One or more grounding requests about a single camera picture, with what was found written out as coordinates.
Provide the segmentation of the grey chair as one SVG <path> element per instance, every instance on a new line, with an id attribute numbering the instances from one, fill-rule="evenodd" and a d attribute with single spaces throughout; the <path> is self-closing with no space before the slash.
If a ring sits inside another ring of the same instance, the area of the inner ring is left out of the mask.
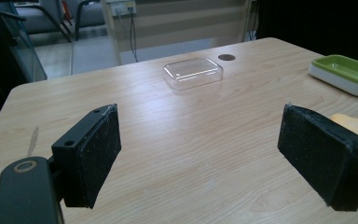
<path id="1" fill-rule="evenodd" d="M 75 23 L 75 39 L 85 27 L 105 24 L 100 0 L 9 0 L 29 35 L 60 32 L 70 42 L 64 21 Z"/>

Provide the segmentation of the green and white soap dish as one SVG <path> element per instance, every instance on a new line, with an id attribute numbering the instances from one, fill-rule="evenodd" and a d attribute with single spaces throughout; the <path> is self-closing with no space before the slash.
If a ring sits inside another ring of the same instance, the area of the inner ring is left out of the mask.
<path id="1" fill-rule="evenodd" d="M 342 55 L 328 55 L 313 60 L 309 73 L 338 89 L 358 96 L 358 61 Z"/>

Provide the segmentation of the white power strip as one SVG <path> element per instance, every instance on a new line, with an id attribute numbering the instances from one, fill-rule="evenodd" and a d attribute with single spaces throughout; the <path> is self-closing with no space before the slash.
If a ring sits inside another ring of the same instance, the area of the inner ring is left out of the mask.
<path id="1" fill-rule="evenodd" d="M 136 13 L 135 0 L 112 0 L 110 7 L 113 16 L 131 15 Z"/>

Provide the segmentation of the white table leg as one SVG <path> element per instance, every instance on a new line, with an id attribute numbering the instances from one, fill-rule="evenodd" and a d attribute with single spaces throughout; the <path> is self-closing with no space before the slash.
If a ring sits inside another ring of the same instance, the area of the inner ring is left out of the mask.
<path id="1" fill-rule="evenodd" d="M 107 0 L 101 0 L 101 4 L 102 4 L 102 9 L 103 9 L 104 21 L 105 21 L 105 24 L 106 24 L 106 30 L 107 30 L 108 36 L 110 38 L 112 51 L 113 51 L 113 54 L 114 54 L 115 64 L 116 65 L 122 65 L 122 60 L 121 60 L 121 56 L 120 56 L 119 45 L 118 45 L 118 42 L 117 42 L 117 35 L 116 35 L 116 31 L 115 31 L 115 23 L 114 23 L 114 20 L 113 20 L 111 6 L 107 2 Z"/>

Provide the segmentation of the yellow sponge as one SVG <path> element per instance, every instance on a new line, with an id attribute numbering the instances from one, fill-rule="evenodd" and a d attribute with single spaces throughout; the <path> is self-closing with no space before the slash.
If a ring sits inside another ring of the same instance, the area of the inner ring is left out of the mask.
<path id="1" fill-rule="evenodd" d="M 331 116 L 331 120 L 358 134 L 358 118 L 354 118 L 345 114 L 334 114 Z"/>

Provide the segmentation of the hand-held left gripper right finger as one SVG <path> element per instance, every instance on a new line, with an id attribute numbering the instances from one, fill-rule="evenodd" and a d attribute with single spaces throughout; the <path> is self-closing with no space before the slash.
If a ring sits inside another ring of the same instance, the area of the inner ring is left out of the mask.
<path id="1" fill-rule="evenodd" d="M 286 105 L 278 149 L 328 206 L 358 209 L 358 134 L 315 111 Z"/>

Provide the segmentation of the clear plastic lid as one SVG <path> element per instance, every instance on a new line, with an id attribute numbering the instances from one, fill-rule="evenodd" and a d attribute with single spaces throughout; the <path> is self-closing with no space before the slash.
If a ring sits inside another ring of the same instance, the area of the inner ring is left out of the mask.
<path id="1" fill-rule="evenodd" d="M 223 67 L 207 57 L 168 63 L 163 71 L 167 83 L 180 91 L 220 81 L 224 74 Z"/>

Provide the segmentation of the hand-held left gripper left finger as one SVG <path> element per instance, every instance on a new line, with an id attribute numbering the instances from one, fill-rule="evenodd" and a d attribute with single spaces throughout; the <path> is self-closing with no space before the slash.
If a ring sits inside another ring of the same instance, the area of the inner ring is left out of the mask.
<path id="1" fill-rule="evenodd" d="M 91 110 L 51 148 L 65 205 L 92 208 L 121 150 L 117 105 Z"/>

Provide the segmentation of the glass panel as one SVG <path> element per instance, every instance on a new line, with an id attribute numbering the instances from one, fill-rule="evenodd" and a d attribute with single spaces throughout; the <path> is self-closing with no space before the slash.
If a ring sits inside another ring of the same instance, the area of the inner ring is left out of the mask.
<path id="1" fill-rule="evenodd" d="M 26 18 L 20 16 L 10 2 L 0 3 L 0 21 L 7 33 L 9 49 L 14 56 L 27 82 L 46 80 L 46 72 L 34 50 L 34 45 L 23 23 Z"/>

